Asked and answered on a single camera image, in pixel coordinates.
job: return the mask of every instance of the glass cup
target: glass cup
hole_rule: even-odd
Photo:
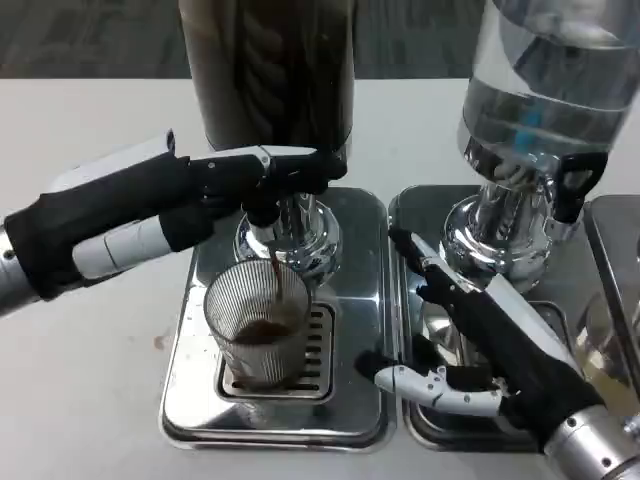
[[[250,388],[278,385],[304,367],[311,295],[280,265],[281,297],[270,260],[247,260],[222,272],[204,300],[209,328],[235,380]]]

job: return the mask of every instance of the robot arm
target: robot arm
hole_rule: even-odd
[[[418,373],[375,352],[358,359],[361,373],[385,390],[442,412],[504,415],[529,431],[540,451],[571,480],[640,479],[637,445],[583,379],[555,333],[509,282],[495,275],[480,288],[455,274],[416,234],[392,228],[390,237],[408,267],[426,279],[416,293],[447,311],[487,358],[491,373],[472,376],[467,371],[460,381],[458,370],[474,368],[432,362],[432,371]],[[422,337],[423,356],[425,343]],[[491,377],[502,378],[507,388],[499,388]]]
[[[193,247],[245,202],[257,208],[284,192],[322,191],[345,173],[309,148],[176,157],[171,131],[75,168],[2,222],[0,315]]]

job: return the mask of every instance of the floor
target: floor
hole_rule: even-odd
[[[358,78],[469,76],[483,0],[358,2]],[[0,0],[0,77],[188,78],[177,0]]]

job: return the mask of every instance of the white countertop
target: white countertop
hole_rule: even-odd
[[[460,158],[465,80],[359,81],[340,184],[385,204],[414,184],[479,183]],[[598,193],[640,193],[640,107]],[[207,150],[188,80],[0,81],[0,206],[58,174],[171,127],[179,154]],[[183,451],[157,425],[191,252],[0,319],[0,478],[189,480],[553,478],[535,455],[429,451],[400,421],[371,454]]]

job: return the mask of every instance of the stainless steel tray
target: stainless steel tray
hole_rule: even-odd
[[[437,247],[451,207],[476,193],[477,189],[477,186],[410,188],[393,200],[389,208],[391,222],[418,233]],[[423,305],[413,293],[422,279],[406,269],[404,261],[397,255],[392,257],[401,317],[401,357],[411,361],[411,338],[421,332],[439,343],[441,353],[450,363],[470,365],[481,362],[473,346],[461,338],[450,324],[444,310]],[[589,242],[584,228],[579,227],[569,243],[554,250],[548,271],[540,284],[527,294],[527,298],[569,349],[580,359],[590,362],[584,366],[591,374],[606,377],[606,372],[598,370],[593,349],[584,349],[589,318],[595,316],[598,324],[611,325],[606,309],[604,314],[597,309],[590,309],[593,299],[602,295],[602,285]],[[596,384],[596,388],[601,388],[601,385]],[[632,392],[632,396],[637,398],[635,392]],[[439,414],[409,402],[403,402],[403,416],[412,434],[429,448],[464,451],[533,451],[536,448],[528,435],[493,420]]]
[[[357,189],[331,188],[320,201],[331,208],[343,235],[340,269],[314,295],[327,335],[310,340],[319,356],[308,358],[320,359],[323,369],[309,372],[321,377],[301,379],[307,386],[296,392],[258,394],[234,386],[202,310],[213,276],[235,262],[232,242],[241,217],[219,222],[215,236],[194,253],[167,374],[160,422],[172,442],[191,448],[368,450],[393,431],[395,400],[353,368],[365,349],[393,355],[386,211]]]

